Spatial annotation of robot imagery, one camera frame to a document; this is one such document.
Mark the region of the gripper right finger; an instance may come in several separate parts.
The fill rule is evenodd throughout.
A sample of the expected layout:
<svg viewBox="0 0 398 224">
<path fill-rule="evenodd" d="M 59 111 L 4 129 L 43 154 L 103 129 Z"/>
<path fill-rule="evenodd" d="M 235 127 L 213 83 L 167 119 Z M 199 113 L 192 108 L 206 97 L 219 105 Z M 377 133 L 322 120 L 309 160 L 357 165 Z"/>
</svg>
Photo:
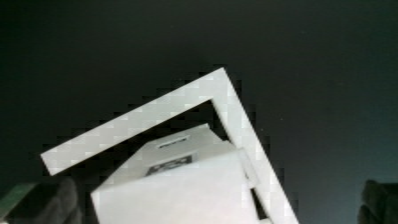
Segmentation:
<svg viewBox="0 0 398 224">
<path fill-rule="evenodd" d="M 398 224 L 398 183 L 368 180 L 361 198 L 357 224 Z"/>
</svg>

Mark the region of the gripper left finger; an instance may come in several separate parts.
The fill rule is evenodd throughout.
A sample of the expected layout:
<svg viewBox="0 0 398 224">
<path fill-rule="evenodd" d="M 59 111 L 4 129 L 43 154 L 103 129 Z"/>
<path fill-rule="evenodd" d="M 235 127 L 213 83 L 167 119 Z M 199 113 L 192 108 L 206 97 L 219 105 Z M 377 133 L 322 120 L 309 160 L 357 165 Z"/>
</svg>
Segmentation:
<svg viewBox="0 0 398 224">
<path fill-rule="evenodd" d="M 21 183 L 0 197 L 0 224 L 82 224 L 71 178 Z"/>
</svg>

